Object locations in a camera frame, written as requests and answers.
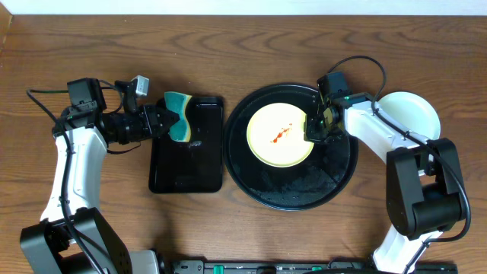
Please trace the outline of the green yellow sponge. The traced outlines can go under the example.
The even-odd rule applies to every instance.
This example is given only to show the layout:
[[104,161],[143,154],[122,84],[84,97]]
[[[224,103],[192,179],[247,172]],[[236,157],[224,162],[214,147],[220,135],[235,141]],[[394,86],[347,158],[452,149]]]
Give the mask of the green yellow sponge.
[[186,108],[191,99],[191,95],[175,91],[168,91],[164,94],[166,108],[179,117],[179,120],[169,129],[169,136],[175,142],[189,142],[190,140],[191,128],[186,116]]

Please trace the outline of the yellow plate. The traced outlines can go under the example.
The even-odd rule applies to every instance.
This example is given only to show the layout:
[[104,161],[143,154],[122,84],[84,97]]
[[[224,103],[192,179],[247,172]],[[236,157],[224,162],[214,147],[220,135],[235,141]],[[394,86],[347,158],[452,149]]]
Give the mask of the yellow plate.
[[304,139],[306,113],[292,104],[273,103],[258,109],[247,125],[247,144],[261,162],[292,167],[307,158],[314,143]]

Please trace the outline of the mint plate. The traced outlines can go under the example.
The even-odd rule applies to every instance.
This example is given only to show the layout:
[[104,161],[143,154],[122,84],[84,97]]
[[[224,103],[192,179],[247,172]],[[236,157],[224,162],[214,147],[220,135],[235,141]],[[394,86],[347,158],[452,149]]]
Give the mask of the mint plate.
[[397,122],[430,139],[439,139],[441,121],[434,107],[423,97],[396,91],[379,100],[381,108]]

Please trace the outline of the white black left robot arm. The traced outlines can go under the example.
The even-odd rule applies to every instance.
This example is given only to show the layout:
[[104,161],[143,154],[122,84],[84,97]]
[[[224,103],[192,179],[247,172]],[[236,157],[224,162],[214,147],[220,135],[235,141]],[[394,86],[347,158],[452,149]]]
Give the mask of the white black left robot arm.
[[130,252],[100,213],[100,175],[111,142],[166,134],[179,116],[154,105],[133,113],[70,112],[56,127],[58,160],[40,222],[21,232],[35,273],[158,273],[153,250]]

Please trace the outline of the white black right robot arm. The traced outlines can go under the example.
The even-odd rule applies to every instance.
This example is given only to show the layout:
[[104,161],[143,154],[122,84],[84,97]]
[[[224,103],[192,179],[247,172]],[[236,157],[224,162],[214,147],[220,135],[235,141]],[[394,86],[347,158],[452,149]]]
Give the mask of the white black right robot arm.
[[306,113],[310,142],[355,138],[386,165],[391,227],[373,252],[374,268],[411,273],[433,243],[458,241],[472,221],[455,144],[404,126],[370,94],[327,94]]

